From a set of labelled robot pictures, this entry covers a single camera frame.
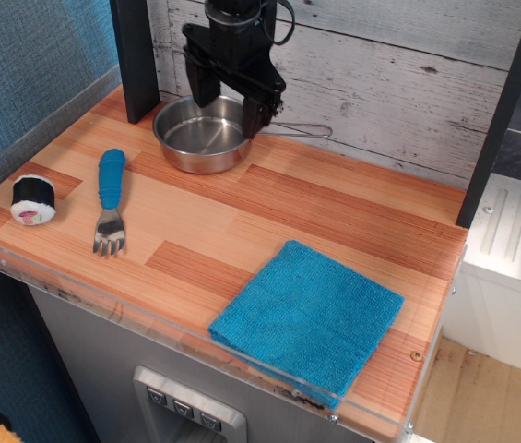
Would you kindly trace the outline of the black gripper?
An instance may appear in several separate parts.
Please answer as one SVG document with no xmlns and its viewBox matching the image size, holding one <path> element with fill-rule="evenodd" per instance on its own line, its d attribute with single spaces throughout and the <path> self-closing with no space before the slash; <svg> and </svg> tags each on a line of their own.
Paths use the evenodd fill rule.
<svg viewBox="0 0 521 443">
<path fill-rule="evenodd" d="M 193 99 L 204 108 L 221 94 L 224 83 L 243 97 L 242 135 L 253 139 L 282 107 L 286 83 L 270 59 L 277 13 L 262 11 L 242 26 L 210 20 L 207 27 L 183 25 L 184 57 Z"/>
</svg>

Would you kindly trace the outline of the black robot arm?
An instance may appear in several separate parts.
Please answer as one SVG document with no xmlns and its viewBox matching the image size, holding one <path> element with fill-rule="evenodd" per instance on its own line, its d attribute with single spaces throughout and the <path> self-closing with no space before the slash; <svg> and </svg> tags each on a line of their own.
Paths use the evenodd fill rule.
<svg viewBox="0 0 521 443">
<path fill-rule="evenodd" d="M 278 1 L 206 1 L 208 25 L 186 23 L 184 58 L 195 103 L 203 108 L 227 85 L 243 96 L 242 134 L 252 139 L 282 107 L 286 82 L 270 59 Z"/>
</svg>

